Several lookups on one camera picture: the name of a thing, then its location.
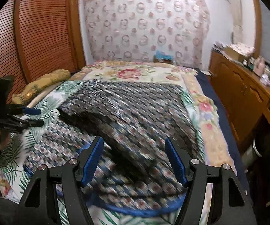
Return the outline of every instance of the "patterned curtain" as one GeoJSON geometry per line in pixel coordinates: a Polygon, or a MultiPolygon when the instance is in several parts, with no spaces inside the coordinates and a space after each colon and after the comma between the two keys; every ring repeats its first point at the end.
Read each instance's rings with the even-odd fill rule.
{"type": "Polygon", "coordinates": [[[150,62],[156,50],[203,69],[210,15],[205,0],[84,0],[94,60],[150,62]]]}

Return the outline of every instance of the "wooden dresser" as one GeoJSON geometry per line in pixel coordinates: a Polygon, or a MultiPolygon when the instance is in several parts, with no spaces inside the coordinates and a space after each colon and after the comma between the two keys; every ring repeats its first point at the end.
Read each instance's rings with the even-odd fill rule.
{"type": "Polygon", "coordinates": [[[270,125],[270,87],[262,85],[253,72],[214,51],[209,71],[242,155],[259,131],[260,120],[265,118],[270,125]]]}

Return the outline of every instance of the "leaf print sheet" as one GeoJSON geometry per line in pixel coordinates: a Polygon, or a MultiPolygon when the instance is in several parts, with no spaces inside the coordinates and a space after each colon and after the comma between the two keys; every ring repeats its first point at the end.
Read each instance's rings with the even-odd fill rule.
{"type": "MultiPolygon", "coordinates": [[[[218,125],[217,109],[213,101],[203,95],[193,69],[178,67],[164,63],[132,63],[120,61],[103,61],[84,67],[71,79],[55,88],[35,108],[41,110],[39,116],[23,116],[23,119],[43,119],[42,128],[30,128],[22,134],[11,134],[11,141],[0,157],[0,168],[14,192],[20,199],[28,182],[29,176],[23,169],[26,156],[30,149],[41,139],[42,134],[51,124],[52,119],[59,115],[59,107],[68,97],[80,89],[83,84],[79,80],[119,80],[133,82],[168,83],[182,86],[182,101],[187,108],[194,127],[197,130],[199,151],[203,152],[206,164],[220,166],[229,163],[235,170],[233,160],[218,125]]],[[[206,224],[211,203],[211,185],[207,185],[205,203],[200,224],[206,224]]],[[[64,201],[58,199],[62,224],[69,224],[64,201]]],[[[91,206],[89,212],[95,224],[174,224],[179,210],[160,217],[140,218],[110,212],[91,206]]]]}

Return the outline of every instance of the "bed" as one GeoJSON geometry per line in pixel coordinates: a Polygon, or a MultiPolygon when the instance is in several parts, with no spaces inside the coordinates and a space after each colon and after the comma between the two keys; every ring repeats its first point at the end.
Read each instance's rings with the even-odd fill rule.
{"type": "MultiPolygon", "coordinates": [[[[240,159],[236,142],[232,136],[225,110],[206,76],[199,70],[178,67],[164,63],[132,63],[121,61],[102,61],[84,67],[70,81],[63,82],[42,99],[35,108],[41,109],[40,119],[44,120],[42,128],[26,130],[22,135],[11,134],[11,143],[0,157],[0,172],[11,186],[11,197],[14,201],[20,199],[29,181],[29,169],[33,163],[27,158],[36,152],[37,143],[44,131],[58,118],[58,107],[73,93],[80,89],[83,81],[127,81],[150,82],[160,84],[175,84],[181,86],[186,97],[183,99],[185,108],[192,124],[200,136],[200,153],[207,165],[221,166],[228,163],[237,174],[240,183],[248,192],[247,179],[240,159]]],[[[85,143],[81,148],[88,148],[85,143]]],[[[206,197],[200,224],[206,224],[211,203],[211,185],[207,186],[206,197]]],[[[68,224],[63,199],[58,199],[62,224],[68,224]]],[[[136,217],[92,205],[89,212],[95,224],[173,224],[178,211],[161,214],[157,217],[136,217]]]]}

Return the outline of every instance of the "pink bottle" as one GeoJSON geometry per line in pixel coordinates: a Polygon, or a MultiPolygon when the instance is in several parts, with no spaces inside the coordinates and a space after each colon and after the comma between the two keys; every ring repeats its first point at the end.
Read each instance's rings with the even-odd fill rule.
{"type": "Polygon", "coordinates": [[[258,57],[254,64],[255,74],[261,77],[261,75],[264,73],[264,69],[265,69],[265,60],[263,57],[258,57]]]}

